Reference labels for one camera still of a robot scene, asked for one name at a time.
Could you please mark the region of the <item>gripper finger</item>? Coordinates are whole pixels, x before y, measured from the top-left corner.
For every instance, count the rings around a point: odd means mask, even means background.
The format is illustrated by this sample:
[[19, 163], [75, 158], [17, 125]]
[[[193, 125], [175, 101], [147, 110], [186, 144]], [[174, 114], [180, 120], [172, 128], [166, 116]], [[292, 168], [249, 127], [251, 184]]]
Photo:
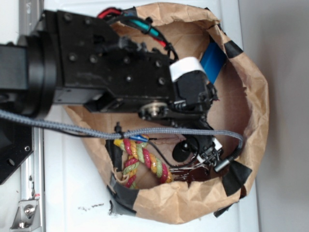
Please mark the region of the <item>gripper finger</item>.
[[223, 146], [214, 135], [185, 135], [192, 153], [208, 165], [215, 167], [220, 161]]

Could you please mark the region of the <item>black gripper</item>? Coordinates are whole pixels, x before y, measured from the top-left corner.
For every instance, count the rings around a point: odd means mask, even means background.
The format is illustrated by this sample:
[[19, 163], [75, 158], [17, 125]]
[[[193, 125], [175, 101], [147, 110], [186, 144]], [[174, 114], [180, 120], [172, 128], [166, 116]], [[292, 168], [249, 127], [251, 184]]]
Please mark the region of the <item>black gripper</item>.
[[120, 36], [112, 21], [58, 11], [60, 78], [54, 102], [93, 112], [136, 112], [153, 102], [176, 111], [208, 111], [217, 90], [196, 57], [169, 57]]

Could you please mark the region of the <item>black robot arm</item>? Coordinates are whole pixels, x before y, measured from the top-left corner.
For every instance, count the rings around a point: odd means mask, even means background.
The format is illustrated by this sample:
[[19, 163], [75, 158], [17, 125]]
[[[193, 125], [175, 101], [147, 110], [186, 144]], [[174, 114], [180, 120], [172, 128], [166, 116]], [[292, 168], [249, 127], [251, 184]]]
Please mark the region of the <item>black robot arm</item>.
[[104, 133], [44, 120], [53, 104], [82, 105], [92, 113], [136, 113], [185, 136], [173, 158], [219, 158], [206, 121], [216, 89], [198, 61], [188, 70], [173, 45], [141, 18], [109, 8], [97, 17], [44, 11], [36, 29], [0, 47], [0, 155], [25, 158], [31, 130], [78, 137], [136, 139], [137, 132]]

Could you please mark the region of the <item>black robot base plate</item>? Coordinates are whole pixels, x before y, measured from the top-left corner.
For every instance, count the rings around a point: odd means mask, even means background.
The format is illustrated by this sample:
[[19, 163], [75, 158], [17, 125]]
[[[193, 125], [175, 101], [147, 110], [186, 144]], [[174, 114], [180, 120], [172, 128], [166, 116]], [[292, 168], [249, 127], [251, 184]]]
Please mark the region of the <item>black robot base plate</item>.
[[0, 126], [0, 183], [4, 184], [33, 151], [32, 127]]

